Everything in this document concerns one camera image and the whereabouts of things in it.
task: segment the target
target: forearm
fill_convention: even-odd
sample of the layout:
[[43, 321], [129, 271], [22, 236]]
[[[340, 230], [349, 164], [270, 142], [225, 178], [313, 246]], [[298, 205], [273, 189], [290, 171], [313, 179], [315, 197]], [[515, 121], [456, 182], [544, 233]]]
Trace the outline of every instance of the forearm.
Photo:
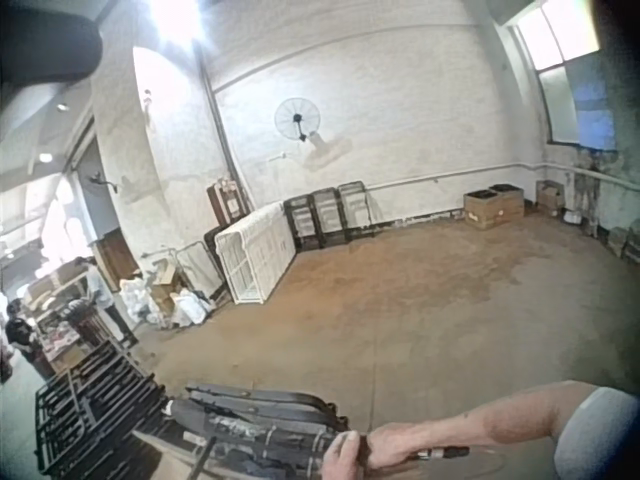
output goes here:
[[27, 345], [22, 345], [22, 344], [17, 343], [17, 342], [12, 342], [11, 346], [14, 347], [14, 348], [17, 348], [18, 350], [20, 350], [22, 352], [27, 352], [27, 353], [31, 352], [31, 348], [29, 348]]
[[405, 437], [407, 449], [506, 445], [556, 438], [578, 406], [597, 387], [563, 382], [516, 393], [462, 415], [417, 424]]

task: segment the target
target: concrete floor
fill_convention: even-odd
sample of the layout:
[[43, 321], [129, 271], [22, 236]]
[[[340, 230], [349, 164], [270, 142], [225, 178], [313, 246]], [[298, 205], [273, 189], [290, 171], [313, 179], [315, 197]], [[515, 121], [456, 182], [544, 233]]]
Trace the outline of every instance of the concrete floor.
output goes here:
[[[367, 431], [564, 379], [639, 392], [639, 273], [541, 216], [487, 232], [421, 225], [298, 255], [265, 305], [229, 305], [201, 327], [142, 340], [174, 394], [188, 381], [305, 391]], [[425, 471], [553, 478], [551, 453], [541, 441], [504, 462], [478, 455]]]

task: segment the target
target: white pipe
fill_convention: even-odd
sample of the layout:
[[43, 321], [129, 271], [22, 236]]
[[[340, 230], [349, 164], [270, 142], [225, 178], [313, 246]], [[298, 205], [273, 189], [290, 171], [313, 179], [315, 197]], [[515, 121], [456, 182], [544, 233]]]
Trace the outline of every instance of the white pipe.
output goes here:
[[400, 185], [409, 185], [412, 183], [426, 182], [429, 180], [438, 180], [440, 178], [457, 177], [459, 175], [469, 175], [472, 173], [490, 172], [494, 170], [503, 170], [505, 168], [514, 168], [514, 167], [526, 168], [527, 170], [539, 170], [541, 168], [555, 168], [558, 170], [566, 170], [566, 171], [578, 173], [581, 175], [586, 175], [588, 177], [597, 178], [605, 182], [614, 183], [616, 185], [620, 185], [621, 187], [625, 187], [629, 190], [640, 192], [640, 185], [636, 183], [627, 182], [626, 180], [612, 177], [610, 175], [605, 175], [603, 173], [593, 172], [585, 168], [569, 167], [569, 166], [564, 166], [557, 163], [538, 163], [535, 165], [530, 165], [527, 163], [504, 163], [501, 165], [489, 165], [486, 167], [468, 168], [465, 170], [456, 170], [453, 172], [445, 172], [445, 173], [435, 173], [431, 175], [423, 175], [420, 177], [406, 178], [403, 180], [395, 180], [393, 182], [380, 183], [378, 185], [372, 185], [371, 187], [368, 187], [368, 190], [369, 191], [383, 190], [385, 188], [397, 187]]

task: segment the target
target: ceiling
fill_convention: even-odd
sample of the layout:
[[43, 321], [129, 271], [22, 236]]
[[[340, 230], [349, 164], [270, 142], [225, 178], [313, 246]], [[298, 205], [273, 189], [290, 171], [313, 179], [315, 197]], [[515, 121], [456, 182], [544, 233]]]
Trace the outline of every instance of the ceiling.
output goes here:
[[[99, 20], [113, 0], [11, 3]], [[85, 79], [2, 90], [11, 92], [0, 105], [0, 260], [5, 263], [41, 235], [77, 134], [91, 115], [91, 83]], [[42, 153], [50, 154], [51, 162], [42, 163]]]

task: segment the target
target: fan grille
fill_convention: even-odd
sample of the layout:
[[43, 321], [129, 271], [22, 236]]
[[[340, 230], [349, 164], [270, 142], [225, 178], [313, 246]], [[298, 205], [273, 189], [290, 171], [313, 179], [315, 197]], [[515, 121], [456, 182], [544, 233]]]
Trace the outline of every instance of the fan grille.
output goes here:
[[306, 140], [320, 127], [320, 111], [305, 98], [290, 98], [282, 102], [274, 117], [278, 131], [289, 140]]

